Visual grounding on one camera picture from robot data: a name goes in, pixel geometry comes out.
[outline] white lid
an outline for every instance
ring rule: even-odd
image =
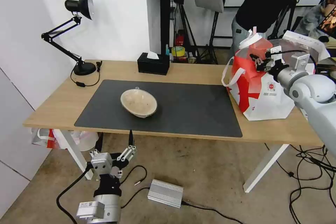
[[[249,32],[248,37],[239,43],[239,49],[249,47],[250,45],[254,44],[255,42],[257,42],[262,38],[262,36],[259,33],[255,33],[254,35],[252,35],[252,30],[249,30],[248,32]]]

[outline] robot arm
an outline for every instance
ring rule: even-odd
[[[308,75],[305,71],[308,60],[309,54],[294,54],[289,65],[279,59],[265,71],[283,86],[297,107],[306,111],[309,124],[336,156],[336,86],[324,75]]]
[[[95,190],[94,201],[81,202],[76,216],[87,223],[118,223],[120,221],[120,179],[122,169],[136,153],[132,130],[129,132],[129,146],[122,153],[99,153],[91,151],[94,173],[99,175],[99,187]]]

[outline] jeans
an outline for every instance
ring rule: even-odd
[[[234,18],[232,21],[231,29],[232,29],[232,46],[230,48],[229,55],[230,57],[233,57],[235,53],[239,50],[239,43],[249,36],[249,32],[236,22],[236,18]],[[259,34],[263,38],[266,37],[266,33],[259,33]]]

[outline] lamp arm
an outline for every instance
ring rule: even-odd
[[[74,24],[73,26],[70,26],[69,28],[65,29],[65,30],[60,30],[57,31],[59,28],[63,27],[66,24],[69,24],[70,22],[75,21],[76,24]],[[62,46],[60,46],[59,44],[57,44],[56,42],[53,41],[54,38],[58,37],[59,35],[71,30],[72,28],[80,25],[81,23],[81,17],[80,16],[74,16],[73,18],[71,18],[70,20],[66,21],[65,23],[57,26],[56,28],[46,32],[46,33],[42,33],[41,37],[44,41],[48,42],[49,44],[51,44],[52,46],[56,47],[58,50],[60,50],[61,52],[65,53],[66,55],[68,55],[70,58],[72,58],[73,60],[77,61],[79,65],[83,64],[83,60],[81,57],[77,57],[76,55],[74,55],[73,53],[71,53],[70,51],[66,50],[65,48],[63,48]]]

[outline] white table leg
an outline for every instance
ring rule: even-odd
[[[243,185],[244,191],[249,193],[258,181],[264,176],[268,169],[275,163],[280,155],[286,150],[288,144],[276,145],[270,148],[263,160],[258,164],[257,168],[250,175]]]
[[[70,152],[71,156],[74,158],[75,162],[78,164],[79,168],[82,172],[85,171],[86,168],[86,160],[83,157],[81,151],[79,150],[77,144],[72,138],[70,132],[68,130],[58,130],[54,129],[54,133],[57,136],[57,140],[62,147],[65,147]],[[85,175],[87,179],[92,179],[93,173],[92,171],[88,171]]]

